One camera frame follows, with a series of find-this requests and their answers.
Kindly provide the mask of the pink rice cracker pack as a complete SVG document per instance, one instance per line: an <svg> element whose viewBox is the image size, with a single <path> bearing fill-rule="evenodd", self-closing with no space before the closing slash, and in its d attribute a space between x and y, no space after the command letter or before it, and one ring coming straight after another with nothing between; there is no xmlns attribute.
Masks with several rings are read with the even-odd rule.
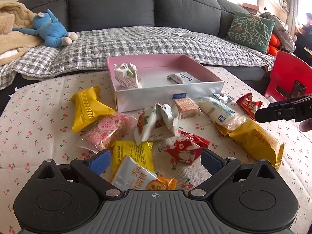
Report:
<svg viewBox="0 0 312 234"><path fill-rule="evenodd" d="M101 119L77 143L79 148L98 153L111 146L129 133L137 120L124 113L113 113Z"/></svg>

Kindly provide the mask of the red crinkled snack pack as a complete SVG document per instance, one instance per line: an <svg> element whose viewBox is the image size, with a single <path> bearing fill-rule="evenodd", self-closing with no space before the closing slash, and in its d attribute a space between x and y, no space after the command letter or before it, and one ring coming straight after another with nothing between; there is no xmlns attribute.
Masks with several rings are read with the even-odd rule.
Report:
<svg viewBox="0 0 312 234"><path fill-rule="evenodd" d="M210 144L208 139L195 134L181 131L180 136L166 146L166 153L171 155L176 161L191 165L201 155L203 149L207 149Z"/></svg>

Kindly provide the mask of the white orange lotus chip pack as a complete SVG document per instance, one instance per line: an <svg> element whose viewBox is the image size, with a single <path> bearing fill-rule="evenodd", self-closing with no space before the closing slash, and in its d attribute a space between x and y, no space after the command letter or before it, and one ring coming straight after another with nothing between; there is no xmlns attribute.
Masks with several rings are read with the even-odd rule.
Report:
<svg viewBox="0 0 312 234"><path fill-rule="evenodd" d="M111 184L122 191L127 190L175 190L177 180L158 177L140 166L129 156L124 157L111 179Z"/></svg>

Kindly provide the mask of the red triangular snack pack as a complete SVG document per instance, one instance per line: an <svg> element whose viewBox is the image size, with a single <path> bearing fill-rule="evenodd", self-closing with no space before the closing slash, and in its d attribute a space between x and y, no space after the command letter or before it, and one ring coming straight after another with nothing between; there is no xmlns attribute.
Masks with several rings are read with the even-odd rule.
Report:
<svg viewBox="0 0 312 234"><path fill-rule="evenodd" d="M255 120L255 113L262 106L262 101L253 101L252 93L243 95L236 103L249 115L252 120Z"/></svg>

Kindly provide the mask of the yellow waffle sandwich pack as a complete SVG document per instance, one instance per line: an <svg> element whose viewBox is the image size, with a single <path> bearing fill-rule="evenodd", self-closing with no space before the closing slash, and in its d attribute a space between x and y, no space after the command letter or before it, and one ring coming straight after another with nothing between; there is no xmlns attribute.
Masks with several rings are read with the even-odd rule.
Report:
<svg viewBox="0 0 312 234"><path fill-rule="evenodd" d="M267 159L278 171L284 154L284 143L280 144L258 123L247 119L233 131L216 124L217 129L241 145L255 160Z"/></svg>

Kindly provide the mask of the white cream roll pack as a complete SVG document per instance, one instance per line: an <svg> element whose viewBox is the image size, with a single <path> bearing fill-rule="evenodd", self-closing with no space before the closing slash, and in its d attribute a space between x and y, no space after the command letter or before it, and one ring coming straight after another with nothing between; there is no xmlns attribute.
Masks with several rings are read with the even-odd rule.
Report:
<svg viewBox="0 0 312 234"><path fill-rule="evenodd" d="M200 97L194 99L201 111L205 113L214 123L229 131L236 130L246 122L246 118L227 105L213 97Z"/></svg>

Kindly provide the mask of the silver truffle chocolate pack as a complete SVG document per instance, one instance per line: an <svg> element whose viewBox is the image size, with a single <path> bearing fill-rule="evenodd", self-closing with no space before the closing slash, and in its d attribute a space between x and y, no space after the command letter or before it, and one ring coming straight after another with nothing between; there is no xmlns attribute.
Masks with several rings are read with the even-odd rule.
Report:
<svg viewBox="0 0 312 234"><path fill-rule="evenodd" d="M223 93L220 93L220 94L212 94L212 97L216 100L218 100L219 102L227 105L231 102L234 101L234 98L227 95L227 94L223 94Z"/></svg>

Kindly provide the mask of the yellow pillow snack pack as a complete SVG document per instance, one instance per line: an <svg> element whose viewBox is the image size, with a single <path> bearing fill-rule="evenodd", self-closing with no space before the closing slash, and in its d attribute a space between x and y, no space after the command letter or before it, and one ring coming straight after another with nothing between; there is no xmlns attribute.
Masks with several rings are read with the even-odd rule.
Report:
<svg viewBox="0 0 312 234"><path fill-rule="evenodd" d="M75 105L72 130L78 133L101 117L116 113L100 102L100 87L89 87L74 94L70 101Z"/></svg>

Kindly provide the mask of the wafer biscuit clear pack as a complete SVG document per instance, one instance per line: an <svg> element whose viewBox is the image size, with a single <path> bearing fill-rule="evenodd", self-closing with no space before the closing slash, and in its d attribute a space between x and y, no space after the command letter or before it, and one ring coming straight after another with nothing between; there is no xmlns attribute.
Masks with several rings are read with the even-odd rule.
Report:
<svg viewBox="0 0 312 234"><path fill-rule="evenodd" d="M179 98L173 100L179 112L179 118L189 118L201 114L199 106L191 98Z"/></svg>

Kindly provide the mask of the white nut snack pack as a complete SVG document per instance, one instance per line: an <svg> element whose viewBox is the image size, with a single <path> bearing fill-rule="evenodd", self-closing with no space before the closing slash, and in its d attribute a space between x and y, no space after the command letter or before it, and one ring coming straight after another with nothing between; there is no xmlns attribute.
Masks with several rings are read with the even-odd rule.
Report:
<svg viewBox="0 0 312 234"><path fill-rule="evenodd" d="M177 137L179 112L175 105L156 103L148 108L137 120L134 139L137 145Z"/></svg>

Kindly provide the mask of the white cartoon face snack pack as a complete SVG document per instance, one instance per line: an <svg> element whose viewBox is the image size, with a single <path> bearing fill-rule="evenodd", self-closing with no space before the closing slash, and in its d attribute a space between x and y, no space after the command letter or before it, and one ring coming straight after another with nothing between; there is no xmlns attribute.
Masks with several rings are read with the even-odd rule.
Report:
<svg viewBox="0 0 312 234"><path fill-rule="evenodd" d="M201 81L193 77L186 71L178 72L175 74L170 74L167 76L168 79L172 79L178 84L191 84L191 83L200 83Z"/></svg>

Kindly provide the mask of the white walnut snack pack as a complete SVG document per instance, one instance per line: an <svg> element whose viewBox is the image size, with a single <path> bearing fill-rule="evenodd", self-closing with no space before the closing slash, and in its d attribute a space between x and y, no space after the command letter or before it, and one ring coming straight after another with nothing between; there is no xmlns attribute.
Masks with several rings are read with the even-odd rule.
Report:
<svg viewBox="0 0 312 234"><path fill-rule="evenodd" d="M138 76L136 65L124 62L114 64L114 76L117 82L124 88L142 88L142 79Z"/></svg>

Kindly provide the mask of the orange cushion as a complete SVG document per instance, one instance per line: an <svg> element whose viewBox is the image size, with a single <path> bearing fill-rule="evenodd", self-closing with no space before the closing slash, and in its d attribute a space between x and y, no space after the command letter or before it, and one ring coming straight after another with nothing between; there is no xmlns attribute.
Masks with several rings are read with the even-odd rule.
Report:
<svg viewBox="0 0 312 234"><path fill-rule="evenodd" d="M271 34L269 45L267 48L267 54L276 56L280 50L280 40L275 34Z"/></svg>

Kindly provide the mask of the pink and silver cardboard box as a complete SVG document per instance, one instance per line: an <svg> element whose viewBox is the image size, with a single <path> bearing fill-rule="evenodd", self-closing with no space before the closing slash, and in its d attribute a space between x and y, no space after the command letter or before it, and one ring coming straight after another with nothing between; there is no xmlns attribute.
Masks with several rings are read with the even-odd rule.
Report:
<svg viewBox="0 0 312 234"><path fill-rule="evenodd" d="M142 79L142 88L125 88L116 80L115 65L129 62L136 65L138 76ZM118 112L148 108L156 103L168 104L175 94L187 94L189 98L198 98L219 94L224 81L184 54L144 54L108 57L106 59L111 79L112 92ZM187 72L199 83L178 84L169 79L170 74Z"/></svg>

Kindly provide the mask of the dark grey sofa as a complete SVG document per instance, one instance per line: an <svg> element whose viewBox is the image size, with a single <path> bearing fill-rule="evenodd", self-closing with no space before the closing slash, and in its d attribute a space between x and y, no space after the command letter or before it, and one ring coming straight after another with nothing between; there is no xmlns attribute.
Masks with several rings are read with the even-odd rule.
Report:
<svg viewBox="0 0 312 234"><path fill-rule="evenodd" d="M50 10L68 32L105 30L122 27L174 27L227 39L226 35L239 5L227 0L21 0L32 12ZM269 84L269 74L259 66L221 66L259 93ZM60 74L61 77L89 71ZM11 95L23 86L48 78L32 78L17 74L13 83L1 89L1 109Z"/></svg>

